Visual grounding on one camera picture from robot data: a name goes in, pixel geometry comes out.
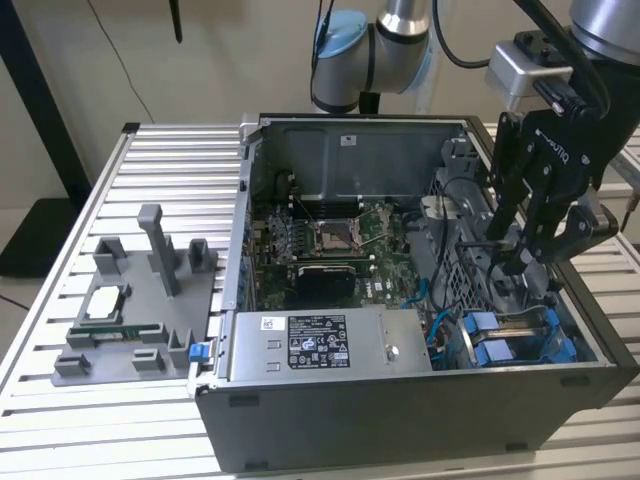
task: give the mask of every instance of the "black cable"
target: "black cable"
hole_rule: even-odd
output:
[[[487,292],[489,294],[489,299],[491,303],[493,303],[493,289],[491,288],[491,274],[493,273],[493,269],[496,268],[496,264],[491,262],[489,264],[489,268],[487,269],[487,273],[484,277],[484,283],[487,284]]]
[[[465,177],[463,175],[457,175],[455,177],[451,177],[449,180],[447,180],[445,182],[445,184],[442,186],[442,193],[444,195],[446,195],[447,193],[447,187],[449,186],[449,184],[451,182],[455,182],[455,181],[464,181],[464,182],[470,182],[473,183],[476,187],[481,188],[480,185],[478,185],[478,182],[476,182],[473,178],[471,177]]]
[[[444,39],[444,35],[442,34],[442,28],[440,27],[440,15],[438,14],[438,0],[432,0],[431,2],[431,16],[433,17],[433,28],[436,31],[436,36],[438,37],[438,42],[440,42],[440,47],[442,47],[442,51],[447,56],[451,63],[457,65],[460,68],[466,68],[468,70],[474,70],[477,68],[485,68],[489,66],[489,59],[486,60],[478,60],[475,62],[467,62],[465,60],[461,60],[451,51],[449,46],[447,45],[447,41]]]
[[[100,30],[102,30],[102,33],[104,33],[104,36],[107,38],[107,41],[109,42],[109,45],[111,45],[111,48],[113,49],[113,52],[116,54],[116,57],[118,57],[118,61],[120,62],[120,65],[122,66],[122,70],[124,71],[124,74],[126,75],[127,80],[129,81],[129,86],[131,87],[131,91],[134,93],[134,95],[136,97],[138,97],[138,100],[140,101],[140,104],[142,105],[142,108],[144,108],[145,112],[147,112],[147,115],[149,115],[149,119],[151,120],[151,123],[156,123],[156,121],[153,118],[153,115],[151,115],[151,112],[147,108],[147,105],[142,101],[142,98],[140,97],[140,94],[136,90],[136,87],[133,86],[133,81],[131,80],[131,76],[129,75],[129,71],[127,70],[127,67],[124,64],[124,61],[122,60],[122,57],[120,56],[120,53],[118,53],[118,49],[114,45],[113,40],[111,40],[111,37],[109,36],[107,31],[105,30],[104,25],[102,25],[102,21],[100,20],[100,16],[98,15],[98,12],[96,11],[95,7],[93,6],[93,3],[91,3],[91,0],[87,0],[87,3],[89,4],[89,8],[91,8],[91,11],[93,12],[93,16],[96,17],[96,21],[98,22],[98,25],[100,26]]]
[[[629,223],[629,218],[631,218],[631,211],[627,210],[622,218],[622,224],[620,225],[620,233],[624,233],[627,228],[627,223]]]
[[[514,0],[514,2],[542,30],[580,77],[589,96],[588,103],[592,107],[587,109],[586,113],[593,115],[595,119],[602,119],[609,113],[611,105],[609,91],[582,48],[569,36],[540,0]]]
[[[324,46],[324,42],[327,39],[327,31],[329,30],[329,23],[331,21],[331,12],[333,11],[333,4],[335,0],[329,2],[329,8],[324,16],[322,25],[320,25],[320,18],[322,16],[322,0],[318,4],[318,17],[316,19],[316,28],[313,32],[313,51],[311,53],[311,79],[309,81],[309,96],[311,97],[311,103],[313,103],[313,79],[316,76],[316,67],[318,66],[318,57],[320,56],[320,50]]]
[[[26,305],[24,305],[24,304],[22,304],[20,302],[15,301],[12,298],[5,297],[4,295],[0,295],[0,300],[4,300],[5,302],[9,302],[10,304],[15,305],[18,308],[22,308],[23,310],[26,310],[27,312],[29,311],[29,307],[27,307]]]
[[[318,15],[316,17],[316,28],[313,30],[313,44],[311,47],[311,77],[309,79],[309,98],[313,103],[313,77],[316,75],[316,63],[318,57],[316,55],[317,40],[318,40],[318,28],[320,28],[320,18],[322,17],[322,0],[318,2]]]

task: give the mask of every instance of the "slotted metal platform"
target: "slotted metal platform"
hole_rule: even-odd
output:
[[[216,323],[238,145],[237,126],[143,126],[122,135],[0,367],[0,478],[233,478],[219,471],[186,381],[56,389],[50,375],[95,269],[98,237],[120,235],[128,250],[148,248],[135,220],[143,202],[162,204],[162,226],[177,248],[205,237],[219,250]],[[640,360],[640,257],[618,236],[574,264]],[[279,478],[640,478],[640,378],[606,408],[574,415],[536,453]]]

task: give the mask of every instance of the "white wall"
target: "white wall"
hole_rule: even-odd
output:
[[[0,102],[0,208],[27,208],[41,197],[66,197],[2,61]]]
[[[313,0],[181,0],[177,44],[167,0],[93,0],[156,122],[238,122],[243,112],[306,112]],[[378,0],[338,0],[373,19]],[[148,118],[85,0],[15,0],[79,154],[93,178],[126,121]],[[412,96],[388,95],[386,113]]]

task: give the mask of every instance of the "blue cable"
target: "blue cable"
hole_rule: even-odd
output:
[[[431,331],[429,332],[429,336],[427,337],[427,345],[433,343],[433,339],[436,338],[436,332],[438,331],[438,327],[444,320],[444,317],[449,315],[449,310],[443,310],[438,314],[436,319],[433,321],[433,326],[431,327]]]
[[[402,310],[406,310],[407,308],[409,308],[409,305],[411,305],[412,303],[419,303],[423,301],[427,297],[428,291],[429,291],[429,284],[427,283],[427,279],[421,278],[420,279],[420,296],[410,298],[409,300],[404,302],[400,308]]]

